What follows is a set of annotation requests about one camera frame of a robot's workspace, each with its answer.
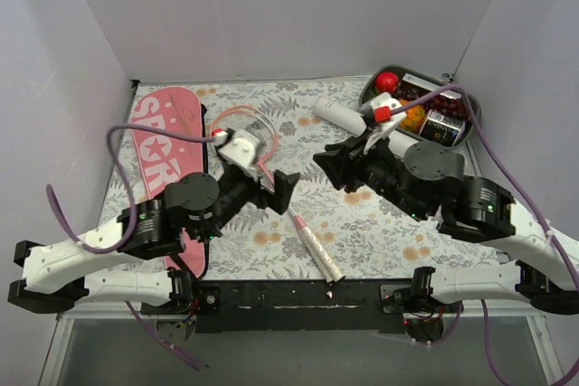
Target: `food container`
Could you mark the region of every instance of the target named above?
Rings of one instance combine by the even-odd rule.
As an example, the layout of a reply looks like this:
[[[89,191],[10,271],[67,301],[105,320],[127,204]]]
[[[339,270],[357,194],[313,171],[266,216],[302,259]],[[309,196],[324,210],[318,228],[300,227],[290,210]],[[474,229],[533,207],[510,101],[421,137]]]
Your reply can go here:
[[[389,72],[393,72],[394,74],[396,74],[398,76],[398,78],[400,79],[400,86],[402,87],[403,85],[406,88],[409,87],[415,87],[418,90],[418,94],[419,95],[423,95],[426,92],[429,92],[431,90],[435,90],[437,88],[439,88],[440,86],[444,86],[445,83],[442,83],[439,80],[433,79],[432,77],[426,76],[424,74],[421,74],[420,72],[417,71],[412,71],[409,70],[405,67],[401,67],[400,65],[387,65],[385,67],[383,67],[379,72],[377,72],[374,77],[372,77],[372,79],[370,79],[370,81],[368,81],[364,87],[364,90],[362,91],[362,94],[360,95],[360,99],[359,99],[359,104],[360,106],[362,106],[362,104],[366,103],[368,100],[372,99],[373,97],[375,97],[375,82],[376,82],[376,77],[378,77],[378,74],[385,72],[385,71],[389,71]],[[453,92],[453,91],[447,91],[447,92],[443,92],[442,93],[443,96],[448,97],[448,98],[457,98],[460,96],[460,94]],[[477,119],[480,119],[480,104],[479,102],[472,97],[469,94],[469,100],[470,100],[470,104],[472,105],[472,108],[474,109],[474,113],[477,115]],[[450,149],[455,149],[458,148],[460,146],[463,146],[466,141],[469,139],[470,135],[472,134],[472,123],[470,123],[468,120],[466,121],[465,124],[465,129],[464,129],[464,133],[462,133],[462,135],[456,140],[456,142],[454,143],[454,145],[452,146],[447,146]],[[401,133],[404,133],[405,135],[412,137],[416,140],[427,140],[424,137],[418,136],[404,128],[397,128],[398,131],[400,131]]]

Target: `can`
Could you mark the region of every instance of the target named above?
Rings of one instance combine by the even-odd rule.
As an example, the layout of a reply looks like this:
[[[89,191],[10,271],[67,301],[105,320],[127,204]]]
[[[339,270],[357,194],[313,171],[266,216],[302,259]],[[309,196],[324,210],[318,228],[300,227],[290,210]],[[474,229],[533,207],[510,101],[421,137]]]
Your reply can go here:
[[[418,136],[444,146],[454,146],[464,133],[466,123],[430,109]]]

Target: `gray wall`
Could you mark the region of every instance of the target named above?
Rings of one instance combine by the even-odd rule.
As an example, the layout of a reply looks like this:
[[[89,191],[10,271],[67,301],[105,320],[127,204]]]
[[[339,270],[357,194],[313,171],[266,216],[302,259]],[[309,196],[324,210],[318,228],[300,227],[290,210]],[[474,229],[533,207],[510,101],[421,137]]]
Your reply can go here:
[[[493,0],[458,70],[498,155],[561,231],[578,238],[579,0]],[[483,173],[502,181],[479,146]],[[548,319],[568,369],[579,318]]]
[[[143,81],[454,71],[490,0],[88,0]]]
[[[76,231],[97,222],[110,170],[108,125],[122,120],[129,82],[85,0],[0,0],[3,293],[21,276],[22,239],[65,238],[44,198],[52,182]],[[54,315],[0,302],[0,384],[38,382]]]

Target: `floral tablecloth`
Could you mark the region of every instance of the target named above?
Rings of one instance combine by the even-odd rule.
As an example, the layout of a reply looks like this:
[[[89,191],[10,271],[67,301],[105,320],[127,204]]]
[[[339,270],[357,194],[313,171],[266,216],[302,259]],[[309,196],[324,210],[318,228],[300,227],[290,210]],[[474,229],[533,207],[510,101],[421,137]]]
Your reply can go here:
[[[326,80],[239,84],[179,85],[192,90],[207,107],[206,123],[224,109],[251,104],[271,117],[280,147],[269,163],[285,173],[301,172],[292,204],[315,231],[329,255],[349,278],[409,278],[416,267],[480,267],[497,264],[495,251],[451,240],[436,232],[434,221],[416,222],[392,204],[363,188],[335,191],[312,155],[324,145],[344,140],[347,132],[313,116],[319,97],[355,107],[365,80]],[[162,86],[140,86],[136,101]],[[220,166],[209,153],[209,172]],[[130,132],[125,133],[120,160],[127,168],[136,198],[146,199]],[[119,176],[112,175],[100,223],[128,206]],[[161,271],[163,259],[120,269]],[[205,279],[321,278],[288,216],[247,205],[211,243]]]

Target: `white label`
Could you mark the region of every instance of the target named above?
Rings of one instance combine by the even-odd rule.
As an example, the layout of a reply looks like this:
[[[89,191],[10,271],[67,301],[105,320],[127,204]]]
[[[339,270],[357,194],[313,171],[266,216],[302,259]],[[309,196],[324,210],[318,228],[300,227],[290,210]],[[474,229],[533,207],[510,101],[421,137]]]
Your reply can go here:
[[[435,85],[434,83],[430,83],[429,81],[422,80],[419,77],[413,76],[412,74],[404,74],[402,80],[407,81],[408,83],[412,83],[414,86],[418,86],[422,89],[426,90],[435,90],[438,89],[440,86]],[[454,92],[453,90],[447,90],[441,93],[444,97],[448,99],[459,99],[460,94],[458,92]]]

